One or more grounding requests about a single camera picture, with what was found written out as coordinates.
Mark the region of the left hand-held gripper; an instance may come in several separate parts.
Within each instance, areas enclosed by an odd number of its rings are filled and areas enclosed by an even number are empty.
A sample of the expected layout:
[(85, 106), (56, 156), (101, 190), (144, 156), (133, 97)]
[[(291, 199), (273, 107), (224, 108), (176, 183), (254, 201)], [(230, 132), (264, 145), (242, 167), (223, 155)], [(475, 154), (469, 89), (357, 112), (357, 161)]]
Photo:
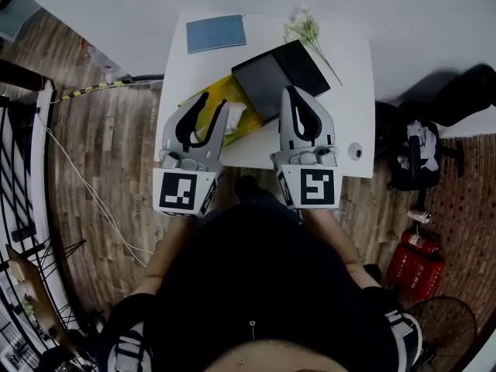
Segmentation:
[(189, 98), (164, 125), (160, 166), (153, 169), (153, 208), (161, 213), (188, 218), (206, 215), (224, 171), (219, 161), (229, 103), (215, 108), (202, 142), (192, 142), (207, 91)]

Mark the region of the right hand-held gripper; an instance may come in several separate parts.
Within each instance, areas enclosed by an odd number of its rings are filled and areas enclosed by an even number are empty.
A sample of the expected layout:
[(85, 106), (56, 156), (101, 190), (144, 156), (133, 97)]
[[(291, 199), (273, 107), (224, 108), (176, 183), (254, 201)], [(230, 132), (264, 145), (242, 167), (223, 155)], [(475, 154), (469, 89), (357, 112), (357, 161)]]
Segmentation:
[[(339, 204), (342, 175), (336, 162), (334, 122), (308, 92), (287, 86), (280, 111), (281, 151), (270, 155), (289, 209), (331, 209)], [(312, 146), (301, 149), (306, 143)]]

